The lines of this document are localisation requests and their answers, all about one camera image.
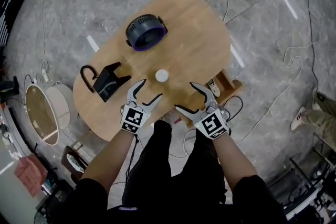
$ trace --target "white tag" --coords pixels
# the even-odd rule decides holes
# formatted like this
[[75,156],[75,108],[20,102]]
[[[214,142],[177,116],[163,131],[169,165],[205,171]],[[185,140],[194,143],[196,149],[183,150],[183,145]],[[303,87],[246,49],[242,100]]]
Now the white tag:
[[141,108],[132,108],[125,104],[121,118],[121,128],[135,134],[150,116],[151,114],[145,113]]
[[206,118],[195,124],[195,127],[200,130],[207,138],[212,140],[221,136],[229,130],[226,121],[223,118],[220,109],[216,109],[213,113],[209,114]]

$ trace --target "fan grille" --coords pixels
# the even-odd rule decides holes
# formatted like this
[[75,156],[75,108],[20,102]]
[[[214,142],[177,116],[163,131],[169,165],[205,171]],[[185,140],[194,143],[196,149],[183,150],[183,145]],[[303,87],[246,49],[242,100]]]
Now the fan grille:
[[126,37],[129,38],[130,34],[135,30],[134,21],[137,21],[139,24],[143,24],[145,22],[149,22],[151,20],[155,20],[156,16],[153,14],[144,14],[137,18],[135,18],[126,28]]

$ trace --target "black phone holder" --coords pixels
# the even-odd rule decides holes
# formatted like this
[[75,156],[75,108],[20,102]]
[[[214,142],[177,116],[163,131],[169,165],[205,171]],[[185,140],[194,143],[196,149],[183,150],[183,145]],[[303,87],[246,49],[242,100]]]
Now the black phone holder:
[[[114,71],[120,65],[121,65],[120,62],[116,62],[109,66],[104,67],[104,69],[99,74],[99,76],[97,75],[97,72],[94,70],[92,66],[86,65],[86,66],[81,67],[80,75],[85,85],[88,87],[88,89],[92,93],[97,92],[99,96],[102,98],[102,100],[106,102],[120,86],[122,86],[126,81],[132,78],[131,76],[125,76],[125,77],[118,78],[117,75],[114,74]],[[86,68],[92,71],[93,73],[92,79],[93,80],[97,79],[95,83],[93,84],[93,88],[91,87],[91,85],[86,80],[83,74],[83,71]]]

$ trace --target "black cable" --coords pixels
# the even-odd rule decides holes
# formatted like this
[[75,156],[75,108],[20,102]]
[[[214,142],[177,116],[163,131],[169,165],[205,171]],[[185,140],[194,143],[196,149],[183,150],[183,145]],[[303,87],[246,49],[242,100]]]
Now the black cable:
[[223,107],[226,105],[226,103],[229,101],[229,100],[231,100],[231,98],[233,98],[233,97],[236,97],[236,98],[239,98],[240,99],[240,101],[241,101],[241,107],[240,107],[240,109],[238,110],[238,112],[234,115],[234,116],[230,116],[229,118],[228,118],[228,120],[227,120],[227,122],[229,122],[230,120],[232,120],[235,116],[237,116],[238,114],[239,114],[239,112],[243,109],[243,106],[244,106],[244,102],[243,102],[243,100],[239,97],[239,96],[237,96],[237,95],[233,95],[233,96],[231,96],[228,100],[226,100],[226,102],[224,103],[224,105],[223,105]]
[[225,119],[226,121],[228,121],[228,119],[230,119],[230,117],[231,117],[231,114],[230,114],[230,112],[229,112],[228,110],[226,110],[225,108],[223,108],[223,110],[224,110],[227,114],[229,114],[229,117],[228,117],[227,119]]
[[141,143],[141,140],[140,140],[140,139],[139,139],[139,142],[140,142],[140,145],[141,145],[142,149],[144,150],[145,148],[144,148],[144,146],[142,145],[142,143]]
[[14,99],[14,100],[20,102],[22,105],[26,105],[26,104],[22,103],[19,99],[16,99],[16,98],[13,98],[13,97],[7,98],[6,101],[8,101],[9,99]]
[[26,78],[27,78],[27,76],[29,76],[31,83],[34,83],[33,80],[31,79],[31,76],[30,76],[29,74],[27,74],[27,75],[25,76],[25,83],[24,83],[24,86],[25,86],[25,94],[26,94]]
[[314,72],[314,64],[315,64],[315,49],[314,49],[314,44],[313,44],[313,28],[312,28],[312,22],[311,22],[311,14],[310,14],[310,8],[309,8],[309,0],[307,0],[307,6],[308,6],[308,14],[309,14],[309,25],[310,25],[310,42],[311,42],[311,48],[313,50],[313,64],[311,66],[311,71],[314,74],[314,77],[316,79],[317,83],[317,90],[319,89],[319,80],[317,79],[317,76]]
[[128,177],[130,176],[130,170],[131,170],[131,164],[132,164],[132,161],[133,161],[133,158],[134,158],[134,153],[135,153],[135,149],[136,149],[136,145],[139,143],[139,138],[138,136],[135,134],[135,145],[134,145],[134,148],[133,148],[133,151],[132,151],[132,155],[131,155],[131,159],[130,159],[130,164],[126,170],[126,183],[128,181]]
[[126,183],[126,182],[125,182],[125,181],[115,182],[115,183],[113,183],[112,185],[120,184],[120,183]]

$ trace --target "strap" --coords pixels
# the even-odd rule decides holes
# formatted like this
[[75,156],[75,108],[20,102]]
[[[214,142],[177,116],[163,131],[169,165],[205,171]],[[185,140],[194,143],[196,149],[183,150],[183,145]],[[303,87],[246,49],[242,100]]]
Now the strap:
[[134,134],[134,136],[135,136],[135,145],[134,145],[134,148],[133,148],[133,151],[132,151],[132,155],[131,155],[131,159],[130,159],[130,164],[129,164],[129,166],[128,166],[127,170],[126,170],[126,174],[125,174],[126,175],[126,183],[127,183],[128,178],[130,176],[131,164],[132,164],[132,161],[133,161],[133,158],[134,158],[135,149],[136,149],[137,144],[140,141],[139,138],[138,138],[138,135]]
[[92,79],[93,79],[93,80],[97,78],[97,72],[93,69],[92,66],[89,66],[89,65],[82,66],[82,67],[80,68],[80,76],[82,77],[82,80],[84,81],[86,87],[88,87],[88,89],[89,89],[92,93],[94,93],[94,92],[95,92],[94,88],[92,88],[91,85],[88,83],[88,81],[86,80],[86,78],[85,78],[85,76],[84,76],[84,73],[83,73],[83,72],[84,72],[84,69],[86,69],[86,68],[88,68],[88,69],[90,69],[90,70],[92,71],[92,73],[93,73],[93,77],[92,77]]

